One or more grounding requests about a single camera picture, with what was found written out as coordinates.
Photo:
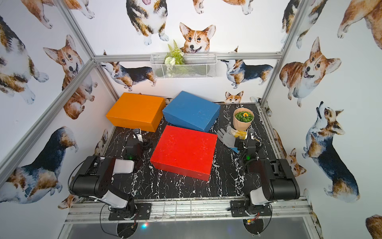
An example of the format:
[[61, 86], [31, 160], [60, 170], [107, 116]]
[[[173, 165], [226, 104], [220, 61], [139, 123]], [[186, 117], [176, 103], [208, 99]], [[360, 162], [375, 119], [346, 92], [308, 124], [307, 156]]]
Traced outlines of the red shoebox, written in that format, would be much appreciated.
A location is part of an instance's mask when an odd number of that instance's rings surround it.
[[150, 162], [156, 169], [209, 181], [217, 135], [167, 125]]

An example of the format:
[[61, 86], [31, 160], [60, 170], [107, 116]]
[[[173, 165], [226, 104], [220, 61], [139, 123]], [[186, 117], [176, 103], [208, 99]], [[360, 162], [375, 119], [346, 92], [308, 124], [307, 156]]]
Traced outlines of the blue shoebox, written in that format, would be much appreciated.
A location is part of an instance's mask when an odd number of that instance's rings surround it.
[[220, 105], [190, 94], [180, 92], [163, 109], [165, 120], [175, 126], [208, 132], [220, 113]]

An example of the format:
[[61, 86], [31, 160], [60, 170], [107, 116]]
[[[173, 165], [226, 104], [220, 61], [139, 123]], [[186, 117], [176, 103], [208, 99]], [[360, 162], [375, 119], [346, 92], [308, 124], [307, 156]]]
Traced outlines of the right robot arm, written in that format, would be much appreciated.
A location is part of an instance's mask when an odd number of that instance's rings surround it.
[[256, 174], [260, 179], [260, 187], [251, 189], [246, 195], [244, 209], [248, 213], [278, 200], [299, 199], [300, 188], [287, 160], [258, 157], [263, 144], [255, 138], [252, 129], [247, 131], [245, 139], [237, 139], [235, 145], [240, 151], [239, 162], [243, 171]]

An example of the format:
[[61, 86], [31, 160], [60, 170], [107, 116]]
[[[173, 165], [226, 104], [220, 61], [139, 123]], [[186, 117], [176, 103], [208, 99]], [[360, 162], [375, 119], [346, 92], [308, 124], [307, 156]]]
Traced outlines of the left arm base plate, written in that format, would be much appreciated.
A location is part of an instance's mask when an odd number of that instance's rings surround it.
[[134, 206], [127, 205], [123, 209], [111, 208], [108, 220], [149, 220], [151, 208], [151, 203], [138, 203]]

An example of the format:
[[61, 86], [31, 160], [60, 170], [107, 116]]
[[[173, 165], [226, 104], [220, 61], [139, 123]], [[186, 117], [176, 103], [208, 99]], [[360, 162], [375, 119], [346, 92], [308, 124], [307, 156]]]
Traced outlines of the orange shoebox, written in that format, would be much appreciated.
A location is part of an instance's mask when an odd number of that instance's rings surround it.
[[106, 114], [106, 118], [114, 126], [155, 132], [165, 106], [165, 99], [161, 97], [123, 93]]

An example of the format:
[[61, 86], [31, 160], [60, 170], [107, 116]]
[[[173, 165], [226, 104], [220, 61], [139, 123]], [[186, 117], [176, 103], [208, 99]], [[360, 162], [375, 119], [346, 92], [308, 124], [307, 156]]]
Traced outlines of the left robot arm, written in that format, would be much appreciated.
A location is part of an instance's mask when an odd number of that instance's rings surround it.
[[122, 158], [89, 156], [81, 164], [72, 181], [68, 183], [71, 194], [99, 200], [113, 210], [134, 213], [136, 207], [131, 194], [113, 185], [116, 174], [132, 174], [142, 165], [144, 142], [140, 129], [129, 130], [124, 138]]

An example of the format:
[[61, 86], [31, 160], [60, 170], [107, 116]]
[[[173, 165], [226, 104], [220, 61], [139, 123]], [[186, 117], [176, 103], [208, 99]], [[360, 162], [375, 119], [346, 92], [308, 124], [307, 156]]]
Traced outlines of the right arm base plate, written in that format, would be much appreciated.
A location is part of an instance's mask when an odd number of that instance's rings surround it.
[[272, 215], [272, 209], [269, 204], [253, 205], [250, 202], [243, 200], [230, 201], [230, 207], [227, 210], [231, 212], [232, 217], [255, 217]]

